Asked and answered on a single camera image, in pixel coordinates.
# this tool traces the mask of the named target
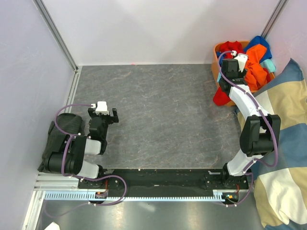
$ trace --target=white wall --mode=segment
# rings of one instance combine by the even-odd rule
[[[78,65],[210,63],[259,35],[278,0],[44,0]]]
[[[276,73],[282,72],[290,58],[307,73],[307,1],[288,1],[267,38]]]
[[[0,28],[0,229],[19,230],[73,71],[32,0],[1,0]]]

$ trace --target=striped pillow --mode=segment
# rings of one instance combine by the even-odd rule
[[[266,230],[307,229],[307,88],[291,59],[283,72],[254,94],[270,114],[281,118],[275,168],[256,163],[254,196]],[[244,118],[238,113],[241,128]],[[274,153],[263,158],[272,164]]]

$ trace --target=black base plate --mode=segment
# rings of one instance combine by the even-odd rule
[[[82,182],[79,180],[78,188],[79,189],[104,189],[105,182],[104,181],[88,181],[83,180]]]
[[[248,189],[246,177],[226,186],[221,184],[219,173],[222,171],[222,169],[115,169],[111,175],[121,176],[126,181],[127,197],[212,196],[215,189],[236,190],[236,184],[239,184],[240,189]],[[120,179],[110,178],[107,184],[109,197],[122,196],[124,184]]]

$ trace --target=laundry basket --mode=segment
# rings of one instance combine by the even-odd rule
[[[245,48],[248,44],[249,41],[239,41],[239,43],[241,43],[242,47]],[[212,64],[211,64],[211,70],[212,70],[212,74],[214,77],[214,81],[216,84],[217,89],[220,87],[219,83],[217,82],[217,78],[219,75],[219,69],[218,69],[218,62],[217,62],[217,56],[216,56],[216,51],[220,50],[220,46],[224,44],[224,42],[217,44],[214,49],[213,49],[213,59],[212,59]],[[270,77],[271,80],[273,80],[275,78],[273,73],[270,73]],[[233,101],[230,101],[226,104],[226,106],[233,106],[236,105]]]

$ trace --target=gray floor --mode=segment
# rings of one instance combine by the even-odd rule
[[[222,167],[239,150],[233,108],[218,107],[210,65],[83,67],[74,103],[107,101],[119,124],[108,129],[105,168]],[[73,113],[89,121],[87,108]]]

